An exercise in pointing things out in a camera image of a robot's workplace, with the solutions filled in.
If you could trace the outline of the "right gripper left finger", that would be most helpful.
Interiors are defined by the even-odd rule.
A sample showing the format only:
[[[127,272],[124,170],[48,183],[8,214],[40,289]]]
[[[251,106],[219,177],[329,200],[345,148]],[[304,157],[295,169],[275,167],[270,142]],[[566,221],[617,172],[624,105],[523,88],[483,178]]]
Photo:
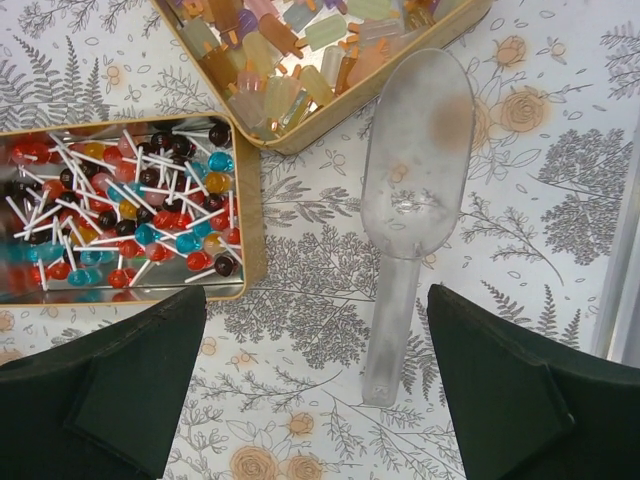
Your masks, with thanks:
[[[205,292],[190,286],[2,365],[2,478],[162,478],[205,322]]]

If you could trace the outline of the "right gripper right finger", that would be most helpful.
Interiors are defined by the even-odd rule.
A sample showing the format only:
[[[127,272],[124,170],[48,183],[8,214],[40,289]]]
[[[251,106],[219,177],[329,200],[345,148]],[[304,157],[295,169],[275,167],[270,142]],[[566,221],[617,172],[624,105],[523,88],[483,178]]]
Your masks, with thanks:
[[[432,285],[428,323],[469,479],[636,479],[639,371]]]

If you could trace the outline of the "tin of lollipops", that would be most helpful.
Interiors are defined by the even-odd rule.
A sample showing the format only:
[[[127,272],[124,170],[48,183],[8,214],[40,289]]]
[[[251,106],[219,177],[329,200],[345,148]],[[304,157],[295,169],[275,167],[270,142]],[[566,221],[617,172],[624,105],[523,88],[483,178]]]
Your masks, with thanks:
[[[236,299],[266,272],[259,177],[221,114],[5,133],[1,301]]]

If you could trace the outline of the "clear plastic scoop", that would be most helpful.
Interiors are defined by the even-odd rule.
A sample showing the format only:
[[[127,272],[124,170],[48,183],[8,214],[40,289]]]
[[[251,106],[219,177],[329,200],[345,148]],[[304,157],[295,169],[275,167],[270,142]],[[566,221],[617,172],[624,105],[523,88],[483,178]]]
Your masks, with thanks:
[[[466,73],[441,49],[407,56],[379,96],[361,196],[364,230],[381,253],[362,389],[367,405],[396,400],[421,261],[455,229],[474,120]]]

